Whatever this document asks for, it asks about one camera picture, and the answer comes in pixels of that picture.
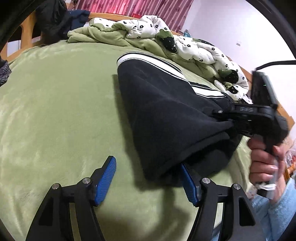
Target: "pink curtain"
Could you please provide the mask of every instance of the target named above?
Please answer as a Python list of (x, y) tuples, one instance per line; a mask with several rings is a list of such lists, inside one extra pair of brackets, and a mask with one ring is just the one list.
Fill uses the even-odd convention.
[(78, 0), (76, 9), (126, 16), (157, 15), (178, 31), (184, 24), (193, 0)]

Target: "hand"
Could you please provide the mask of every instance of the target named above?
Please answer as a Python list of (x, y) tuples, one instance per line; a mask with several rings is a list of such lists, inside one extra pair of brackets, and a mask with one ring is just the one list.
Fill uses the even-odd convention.
[[(271, 203), (276, 203), (286, 188), (286, 182), (283, 175), (286, 166), (284, 162), (285, 152), (283, 146), (273, 146), (274, 155), (265, 152), (266, 145), (261, 140), (254, 137), (248, 141), (248, 146), (252, 150), (252, 164), (250, 166), (249, 179), (253, 185), (255, 185), (256, 182), (269, 181), (273, 177), (273, 174), (278, 171), (276, 190), (274, 192), (274, 198), (271, 200)], [(276, 159), (274, 156), (278, 157), (279, 167), (275, 166)]]

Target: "wrist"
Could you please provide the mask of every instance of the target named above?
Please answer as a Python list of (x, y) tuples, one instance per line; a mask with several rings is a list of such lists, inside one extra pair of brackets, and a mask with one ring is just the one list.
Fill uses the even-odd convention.
[(274, 190), (274, 198), (270, 200), (271, 204), (277, 203), (281, 196), (283, 195), (284, 191), (286, 189), (286, 181), (284, 178), (284, 175), (281, 175), (281, 177), (276, 182), (276, 189)]

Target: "gray garment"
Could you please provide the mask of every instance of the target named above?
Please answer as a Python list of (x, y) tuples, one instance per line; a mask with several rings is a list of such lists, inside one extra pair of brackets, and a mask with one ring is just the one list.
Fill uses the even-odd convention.
[(4, 65), (0, 68), (0, 86), (4, 85), (11, 74), (9, 64), (5, 61)]

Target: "blue gripper pad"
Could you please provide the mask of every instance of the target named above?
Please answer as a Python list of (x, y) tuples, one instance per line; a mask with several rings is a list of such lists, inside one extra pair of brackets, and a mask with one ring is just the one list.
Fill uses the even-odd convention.
[(181, 164), (182, 184), (189, 202), (196, 206), (198, 203), (196, 185), (194, 184), (187, 168)]
[(110, 163), (108, 164), (105, 172), (102, 175), (97, 187), (96, 187), (96, 197), (94, 199), (96, 205), (99, 205), (102, 201), (104, 201), (108, 189), (110, 187), (111, 181), (116, 171), (116, 159), (112, 157)]

